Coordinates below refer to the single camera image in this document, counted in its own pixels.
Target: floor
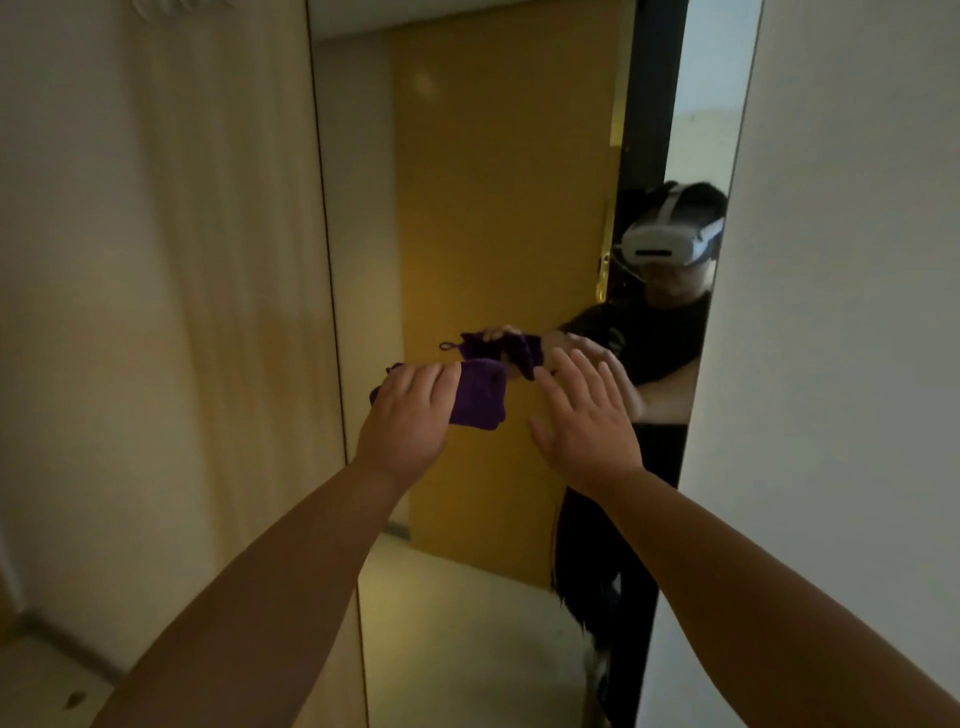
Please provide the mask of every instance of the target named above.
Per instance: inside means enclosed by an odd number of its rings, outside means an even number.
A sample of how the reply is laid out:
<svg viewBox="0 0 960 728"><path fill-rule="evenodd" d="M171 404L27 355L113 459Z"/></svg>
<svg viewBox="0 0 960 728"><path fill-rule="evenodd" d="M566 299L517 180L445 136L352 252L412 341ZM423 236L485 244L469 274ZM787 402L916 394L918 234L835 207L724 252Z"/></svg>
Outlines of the floor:
<svg viewBox="0 0 960 728"><path fill-rule="evenodd" d="M104 680L33 638L0 649L4 728L87 728L111 690Z"/></svg>
<svg viewBox="0 0 960 728"><path fill-rule="evenodd" d="M382 536L360 574L371 728L579 728L588 642L552 594Z"/></svg>

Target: headset strap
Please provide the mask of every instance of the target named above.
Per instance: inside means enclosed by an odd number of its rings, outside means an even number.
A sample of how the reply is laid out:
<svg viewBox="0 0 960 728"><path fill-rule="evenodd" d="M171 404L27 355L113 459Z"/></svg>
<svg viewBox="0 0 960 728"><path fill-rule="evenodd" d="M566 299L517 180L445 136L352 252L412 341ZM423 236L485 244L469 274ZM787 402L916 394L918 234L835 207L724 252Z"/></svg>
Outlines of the headset strap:
<svg viewBox="0 0 960 728"><path fill-rule="evenodd" d="M670 187L670 193L666 196L666 200L663 201L663 206L657 215L658 225L670 224L670 220L673 219L673 209L677 206L677 203L680 201L680 196L684 194L684 190L688 187L688 184L674 184Z"/></svg>

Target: man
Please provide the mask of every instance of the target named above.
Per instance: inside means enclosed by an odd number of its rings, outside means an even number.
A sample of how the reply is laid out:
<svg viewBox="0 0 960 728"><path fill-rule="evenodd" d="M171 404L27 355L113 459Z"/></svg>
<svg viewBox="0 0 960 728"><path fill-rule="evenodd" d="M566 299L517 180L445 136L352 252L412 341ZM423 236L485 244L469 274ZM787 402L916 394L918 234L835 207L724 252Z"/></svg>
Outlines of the man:
<svg viewBox="0 0 960 728"><path fill-rule="evenodd" d="M707 329L727 196L706 182L628 191L617 205L614 261L627 275L608 303L543 335L543 350L606 361L647 469L677 487ZM488 329L496 339L512 327ZM553 364L545 357L545 366ZM657 584L600 506L567 489L553 586L593 637L591 675L613 728L633 728L657 608Z"/></svg>
<svg viewBox="0 0 960 728"><path fill-rule="evenodd" d="M546 461L601 504L750 726L960 725L960 703L850 612L644 466L606 363L537 369ZM388 376L353 462L241 553L147 650L92 728L288 728L394 505L440 455L459 364Z"/></svg>

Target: purple towel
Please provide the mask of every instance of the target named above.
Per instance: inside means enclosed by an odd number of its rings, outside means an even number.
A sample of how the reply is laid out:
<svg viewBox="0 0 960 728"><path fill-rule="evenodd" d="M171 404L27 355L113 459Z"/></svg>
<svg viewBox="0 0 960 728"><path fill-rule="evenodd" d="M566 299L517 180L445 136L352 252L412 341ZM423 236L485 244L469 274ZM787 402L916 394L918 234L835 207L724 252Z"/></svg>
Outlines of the purple towel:
<svg viewBox="0 0 960 728"><path fill-rule="evenodd" d="M395 364L387 373L392 372ZM376 401L380 391L377 387L370 392L370 404ZM492 359L472 359L465 361L460 372L460 384L457 386L457 399L450 413L451 425L465 425L477 429L493 430L507 419L507 410L503 398L507 394L507 368Z"/></svg>
<svg viewBox="0 0 960 728"><path fill-rule="evenodd" d="M524 377L533 381L534 368L543 366L543 347L540 337L526 333L507 333L496 341L484 341L483 332L462 333L461 344L446 342L440 348L447 352L451 349L460 350L464 361L475 359L507 360L516 366Z"/></svg>

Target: vr headset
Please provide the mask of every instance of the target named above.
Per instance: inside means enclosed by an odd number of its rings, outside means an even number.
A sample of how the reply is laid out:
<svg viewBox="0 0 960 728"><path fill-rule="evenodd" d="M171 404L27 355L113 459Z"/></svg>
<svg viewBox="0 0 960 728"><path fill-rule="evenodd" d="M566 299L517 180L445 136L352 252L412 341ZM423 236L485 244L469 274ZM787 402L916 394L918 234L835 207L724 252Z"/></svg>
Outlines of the vr headset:
<svg viewBox="0 0 960 728"><path fill-rule="evenodd" d="M676 184L670 188L655 220L638 220L627 228L617 246L619 262L629 268L647 263L683 267L716 255L727 218L705 226L672 219L686 187Z"/></svg>

